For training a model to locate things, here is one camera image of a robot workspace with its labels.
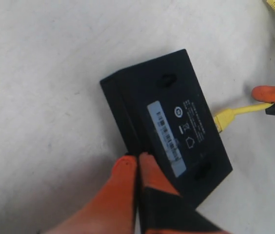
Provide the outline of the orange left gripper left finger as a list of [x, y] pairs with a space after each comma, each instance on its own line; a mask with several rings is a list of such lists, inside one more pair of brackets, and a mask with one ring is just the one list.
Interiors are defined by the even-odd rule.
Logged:
[[135, 156], [118, 159], [110, 178], [95, 197], [72, 217], [47, 233], [133, 234], [137, 169]]

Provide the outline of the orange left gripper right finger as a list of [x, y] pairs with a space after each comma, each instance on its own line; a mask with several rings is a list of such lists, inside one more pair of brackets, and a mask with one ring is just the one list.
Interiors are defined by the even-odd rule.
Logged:
[[143, 234], [226, 234], [195, 211], [164, 175], [153, 155], [138, 157]]

